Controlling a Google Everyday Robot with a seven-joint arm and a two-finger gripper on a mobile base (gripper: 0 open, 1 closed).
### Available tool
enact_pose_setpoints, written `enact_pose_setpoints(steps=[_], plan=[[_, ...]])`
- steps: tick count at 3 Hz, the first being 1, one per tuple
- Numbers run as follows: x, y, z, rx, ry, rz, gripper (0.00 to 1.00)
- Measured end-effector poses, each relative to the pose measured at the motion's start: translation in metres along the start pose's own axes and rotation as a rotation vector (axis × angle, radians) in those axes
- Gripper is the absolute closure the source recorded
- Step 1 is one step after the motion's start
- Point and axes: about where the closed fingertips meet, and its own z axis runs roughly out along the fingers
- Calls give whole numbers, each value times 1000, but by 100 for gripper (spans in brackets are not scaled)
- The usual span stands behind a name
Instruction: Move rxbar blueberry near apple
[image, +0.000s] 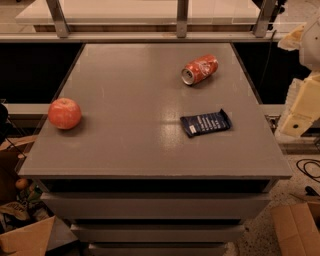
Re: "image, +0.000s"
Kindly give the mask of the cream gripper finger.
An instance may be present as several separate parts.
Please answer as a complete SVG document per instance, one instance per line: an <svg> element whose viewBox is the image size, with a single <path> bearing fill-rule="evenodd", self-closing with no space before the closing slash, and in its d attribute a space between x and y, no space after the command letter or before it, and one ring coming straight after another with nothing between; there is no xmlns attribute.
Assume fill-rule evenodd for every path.
<svg viewBox="0 0 320 256"><path fill-rule="evenodd" d="M309 75L304 80L294 78L288 89L277 132L300 137L319 118L320 75Z"/></svg>

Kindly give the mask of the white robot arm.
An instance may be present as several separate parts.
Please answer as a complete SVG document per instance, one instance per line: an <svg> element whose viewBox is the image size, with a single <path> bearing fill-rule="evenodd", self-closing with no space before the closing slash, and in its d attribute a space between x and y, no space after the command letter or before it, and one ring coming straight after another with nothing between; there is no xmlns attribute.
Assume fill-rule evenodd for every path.
<svg viewBox="0 0 320 256"><path fill-rule="evenodd" d="M292 80L276 130L279 136L300 137L320 118L320 13L284 36L278 47L298 50L300 64L311 71Z"/></svg>

